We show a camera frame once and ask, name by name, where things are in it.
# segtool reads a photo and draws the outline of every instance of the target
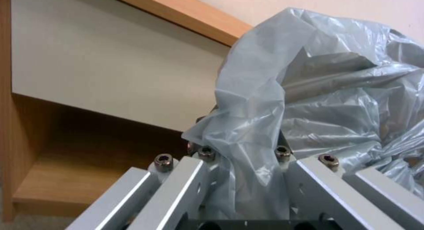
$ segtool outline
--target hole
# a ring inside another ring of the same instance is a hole
[[[206,221],[199,225],[198,230],[221,230],[221,227],[213,221]]]
[[[330,155],[325,155],[325,156],[324,156],[324,159],[325,159],[326,161],[330,161],[330,162],[333,162],[333,161],[334,161],[333,156],[330,156]]]
[[[210,147],[206,146],[206,147],[203,147],[203,152],[204,153],[211,153],[212,149]]]
[[[163,155],[163,156],[159,156],[158,160],[159,161],[167,161],[167,160],[169,160],[169,158],[168,158],[168,156]]]
[[[305,195],[305,193],[303,192],[303,183],[300,183],[300,184],[299,184],[299,192],[300,192],[302,195]]]
[[[294,226],[294,230],[315,230],[316,228],[307,221],[301,222]]]
[[[285,146],[279,146],[277,147],[277,151],[281,152],[281,153],[288,153],[290,152],[289,149]]]

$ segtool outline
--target hex socket screw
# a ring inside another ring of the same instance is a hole
[[[162,173],[171,171],[174,167],[174,160],[168,153],[161,153],[156,156],[154,163],[156,170]]]
[[[321,161],[325,166],[327,166],[333,172],[337,171],[339,167],[339,160],[336,156],[331,154],[321,154],[318,156],[318,160]]]
[[[284,163],[290,161],[290,149],[284,145],[279,145],[274,150],[275,157],[277,157],[278,162]]]
[[[210,148],[209,146],[204,146],[197,151],[199,154],[199,158],[204,162],[212,162],[215,160],[215,150]]]

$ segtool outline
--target clear plastic sheet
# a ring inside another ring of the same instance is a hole
[[[209,217],[288,218],[280,129],[297,158],[331,152],[347,171],[422,158],[423,57],[388,26],[293,8],[247,32],[221,67],[218,109],[183,133],[222,156]],[[400,169],[385,174],[416,183]]]

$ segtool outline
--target beige wall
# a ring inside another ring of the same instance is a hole
[[[251,25],[287,7],[385,23],[424,44],[424,0],[201,0]]]

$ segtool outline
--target white wall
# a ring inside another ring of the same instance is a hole
[[[201,0],[251,25],[296,7],[390,25],[424,44],[424,0]]]
[[[13,92],[184,131],[229,48],[116,0],[12,0]]]

